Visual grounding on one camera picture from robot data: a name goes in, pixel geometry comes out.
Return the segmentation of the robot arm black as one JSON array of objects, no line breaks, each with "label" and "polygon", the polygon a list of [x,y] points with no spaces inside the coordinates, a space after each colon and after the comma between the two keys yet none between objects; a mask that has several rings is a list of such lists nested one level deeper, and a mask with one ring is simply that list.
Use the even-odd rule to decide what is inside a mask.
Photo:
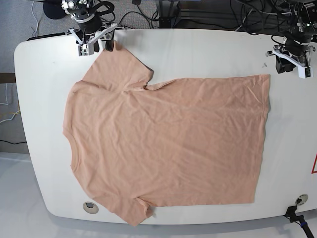
[{"label": "robot arm black", "polygon": [[131,18],[141,17],[148,28],[205,28],[270,35],[274,42],[267,56],[275,57],[277,73],[294,69],[301,78],[312,77],[317,49],[315,0],[154,0],[153,13],[145,0],[129,0],[129,11],[117,22],[130,29]]},{"label": "robot arm black", "polygon": [[67,33],[76,39],[79,56],[89,56],[100,49],[99,41],[105,43],[105,49],[114,49],[115,30],[123,29],[114,20],[105,20],[104,15],[114,14],[114,4],[99,0],[43,0],[43,11],[50,19],[62,19],[69,15],[78,28],[70,28]]}]

